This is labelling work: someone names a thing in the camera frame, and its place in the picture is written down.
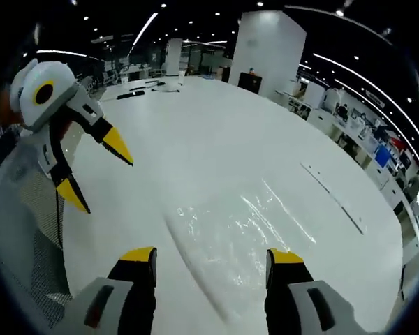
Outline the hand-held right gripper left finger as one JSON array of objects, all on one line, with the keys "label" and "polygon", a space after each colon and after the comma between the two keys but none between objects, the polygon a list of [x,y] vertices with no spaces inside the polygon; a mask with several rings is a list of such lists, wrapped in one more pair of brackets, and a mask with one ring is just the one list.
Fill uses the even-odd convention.
[{"label": "hand-held right gripper left finger", "polygon": [[156,310],[157,248],[121,256],[67,305],[53,334],[150,334]]}]

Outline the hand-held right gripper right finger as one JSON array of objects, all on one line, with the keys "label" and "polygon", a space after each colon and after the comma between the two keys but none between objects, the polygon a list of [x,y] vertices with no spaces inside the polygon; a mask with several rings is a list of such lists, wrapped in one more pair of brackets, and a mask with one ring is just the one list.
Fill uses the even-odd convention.
[{"label": "hand-held right gripper right finger", "polygon": [[304,260],[267,249],[265,314],[269,334],[366,334],[352,305],[325,281],[312,278]]}]

